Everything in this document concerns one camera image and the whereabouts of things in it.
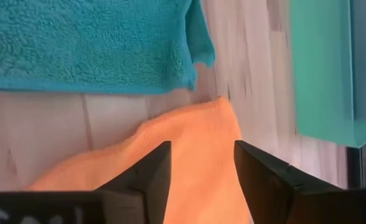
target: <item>terry cloth towel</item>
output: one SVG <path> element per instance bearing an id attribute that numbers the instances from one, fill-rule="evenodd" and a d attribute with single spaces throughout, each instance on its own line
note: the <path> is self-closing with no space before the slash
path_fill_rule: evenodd
<path id="1" fill-rule="evenodd" d="M 214 58 L 200 0 L 0 1 L 0 90 L 160 94 Z"/>
<path id="2" fill-rule="evenodd" d="M 233 109 L 219 98 L 163 114 L 117 145 L 67 159 L 27 190 L 97 189 L 170 140 L 171 187 L 164 223 L 249 223 L 233 160 L 237 139 L 241 133 Z"/>

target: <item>teal towel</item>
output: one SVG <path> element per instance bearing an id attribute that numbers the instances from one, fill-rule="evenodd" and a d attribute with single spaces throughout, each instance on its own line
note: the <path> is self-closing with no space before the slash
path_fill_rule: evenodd
<path id="1" fill-rule="evenodd" d="M 0 0 L 0 90 L 192 90 L 214 60 L 200 0 Z"/>

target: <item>orange towel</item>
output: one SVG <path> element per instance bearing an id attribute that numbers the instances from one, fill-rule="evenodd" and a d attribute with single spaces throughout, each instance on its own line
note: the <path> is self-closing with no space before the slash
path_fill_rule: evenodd
<path id="1" fill-rule="evenodd" d="M 232 107 L 219 98 L 166 113 L 117 145 L 74 156 L 28 190 L 96 189 L 170 140 L 171 188 L 164 223 L 249 223 L 233 161 L 237 139 L 241 134 Z"/>

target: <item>laminate floor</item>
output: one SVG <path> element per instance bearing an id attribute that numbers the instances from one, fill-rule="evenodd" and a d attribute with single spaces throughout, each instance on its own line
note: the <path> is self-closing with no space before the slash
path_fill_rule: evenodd
<path id="1" fill-rule="evenodd" d="M 345 187 L 345 151 L 296 132 L 288 0 L 204 0 L 203 7 L 217 61 L 198 66 L 195 92 L 0 92 L 0 190 L 24 187 L 71 155 L 121 141 L 144 120 L 218 95 L 232 102 L 245 141 Z"/>

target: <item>microfiber cloth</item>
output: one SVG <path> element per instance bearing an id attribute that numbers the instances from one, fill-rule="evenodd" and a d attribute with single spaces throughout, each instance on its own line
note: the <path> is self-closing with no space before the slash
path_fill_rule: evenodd
<path id="1" fill-rule="evenodd" d="M 214 59 L 200 0 L 0 0 L 0 90 L 192 90 Z"/>
<path id="2" fill-rule="evenodd" d="M 163 141 L 171 141 L 171 187 L 164 223 L 249 223 L 233 160 L 234 142 L 240 138 L 230 103 L 219 98 L 160 115 L 117 145 L 73 156 L 26 190 L 97 189 Z"/>

